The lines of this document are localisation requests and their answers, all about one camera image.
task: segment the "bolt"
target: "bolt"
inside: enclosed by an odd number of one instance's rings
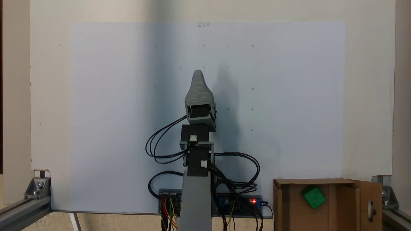
[[[39,187],[39,189],[41,189],[43,186],[44,186],[43,181],[37,182],[37,187]]]

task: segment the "gray plastic part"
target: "gray plastic part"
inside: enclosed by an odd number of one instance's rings
[[[210,132],[215,132],[216,122],[216,105],[214,102],[214,95],[208,88],[204,75],[200,70],[196,70],[193,73],[191,80],[191,86],[184,100],[185,110],[187,114],[187,120],[190,124],[207,124],[210,128]],[[195,105],[209,105],[211,112],[209,116],[191,118],[190,110],[191,106]]]
[[[208,176],[187,176],[184,171],[182,182],[180,231],[212,231],[211,174]]]

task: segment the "white connector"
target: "white connector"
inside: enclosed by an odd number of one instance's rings
[[[207,161],[206,160],[202,160],[201,161],[201,167],[203,167],[203,168],[207,168]]]
[[[197,142],[197,136],[190,136],[190,142]]]

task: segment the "wire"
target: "wire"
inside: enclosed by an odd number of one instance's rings
[[[171,228],[172,228],[173,226],[171,225],[171,220],[170,220],[170,223],[169,223],[169,231],[171,231]]]
[[[263,220],[263,215],[261,213],[260,210],[258,210],[255,205],[253,203],[251,203],[250,201],[248,201],[247,199],[243,198],[240,194],[238,194],[238,192],[236,192],[236,189],[246,189],[247,187],[255,187],[254,186],[254,181],[257,179],[259,173],[260,173],[260,164],[258,163],[258,161],[245,153],[240,153],[240,152],[224,152],[224,153],[216,153],[215,156],[239,156],[239,157],[243,157],[246,159],[249,159],[250,161],[252,161],[255,165],[256,165],[256,174],[254,175],[254,177],[246,183],[236,183],[232,180],[227,179],[227,177],[221,172],[220,169],[218,169],[214,164],[209,164],[208,165],[208,169],[211,171],[211,173],[215,176],[217,176],[217,178],[221,179],[220,181],[218,181],[216,183],[216,187],[214,187],[214,190],[212,192],[213,196],[217,197],[216,194],[216,190],[219,184],[225,184],[228,188],[228,190],[231,192],[231,194],[233,194],[238,200],[243,201],[245,204],[248,204],[251,208],[252,208],[252,212],[254,215],[254,218],[256,219],[256,231],[262,231],[263,229],[263,224],[264,224],[264,220]],[[217,208],[220,211],[220,213],[222,214],[222,210],[221,208],[219,208],[218,206],[218,202],[216,202]],[[261,226],[259,228],[259,224],[258,224],[258,218],[257,215],[261,218]],[[227,230],[227,223],[225,220],[225,217],[223,217],[223,231]]]
[[[229,222],[228,222],[228,224],[230,223],[230,221],[231,221],[231,217],[233,216],[233,211],[234,211],[234,204],[236,203],[236,201],[233,201],[233,203],[232,203],[232,208],[230,208],[230,218],[229,218]]]
[[[272,212],[272,206],[267,202],[267,203],[261,203],[262,206],[266,206],[270,209],[271,215],[272,215],[272,230],[275,231],[275,225],[274,225],[274,213]]]
[[[234,221],[234,217],[233,217],[233,225],[234,225],[234,231],[236,231],[236,222]]]
[[[230,231],[231,231],[231,223],[230,223],[230,221],[231,221],[231,217],[233,216],[233,211],[234,211],[234,205],[235,205],[235,203],[236,203],[236,201],[233,201],[232,202],[232,209],[230,209],[231,210],[231,212],[230,212],[230,218],[229,218],[229,222],[228,222],[228,224],[230,225]]]
[[[169,213],[167,212],[167,205],[166,205],[166,201],[167,200],[164,200],[164,204],[163,204],[163,207],[164,207],[164,212],[165,212],[165,214],[166,214],[166,216],[167,216],[167,218],[168,219],[170,219],[170,221],[173,223],[173,226],[178,230],[178,227],[177,227],[177,224],[171,219],[171,217],[170,217],[170,215],[169,215]]]
[[[158,145],[158,143],[160,142],[161,138],[168,132],[168,130],[170,130],[174,125],[180,123],[181,121],[185,120],[186,118],[187,118],[187,116],[184,115],[184,116],[181,117],[180,119],[178,119],[178,120],[172,122],[171,124],[169,124],[169,125],[161,128],[160,130],[158,130],[157,132],[155,132],[153,135],[151,135],[150,138],[147,140],[147,143],[145,144],[145,152],[146,152],[146,154],[147,154],[149,157],[153,157],[154,160],[155,160],[157,163],[159,163],[159,164],[169,164],[169,163],[172,163],[172,162],[174,162],[174,161],[177,161],[177,160],[179,160],[180,158],[182,158],[183,156],[185,156],[185,155],[188,153],[188,149],[183,150],[183,151],[180,151],[180,152],[175,153],[175,154],[162,155],[162,156],[156,156],[155,151],[156,151],[156,149],[157,149],[157,145]],[[167,129],[167,130],[158,138],[158,140],[157,140],[157,142],[156,142],[156,144],[155,144],[155,146],[154,146],[154,149],[152,150],[152,143],[153,143],[155,137],[156,137],[161,131],[163,131],[164,129]],[[168,158],[174,158],[174,157],[177,157],[177,158],[176,158],[176,159],[173,159],[173,160],[171,160],[171,161],[167,161],[167,162],[159,162],[159,161],[157,160],[157,159],[168,159]]]
[[[175,216],[174,205],[173,205],[173,201],[171,200],[171,198],[170,198],[170,204],[171,204],[171,207],[173,208],[173,214],[174,214],[175,224],[177,225],[177,217]]]
[[[159,175],[164,175],[164,174],[173,174],[173,175],[177,175],[177,176],[184,176],[183,173],[179,173],[179,172],[174,172],[174,171],[164,171],[161,173],[156,174],[155,176],[153,176],[150,181],[148,182],[148,191],[151,193],[151,195],[155,198],[157,198],[158,200],[161,199],[161,197],[154,193],[153,189],[151,188],[151,182],[154,180],[154,178],[158,177]]]
[[[164,209],[163,209],[163,202],[164,202],[164,199],[162,198],[161,199],[161,222],[162,222],[162,226],[161,226],[161,230],[163,230],[163,231],[165,231],[165,230],[167,230],[167,226],[166,226],[166,224],[164,223],[164,219],[163,219],[163,213],[164,213]]]

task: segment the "cardboard box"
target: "cardboard box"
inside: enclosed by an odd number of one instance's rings
[[[316,209],[300,194],[308,185],[316,185],[326,197]],[[380,183],[344,178],[275,179],[275,230],[381,231],[381,193]]]

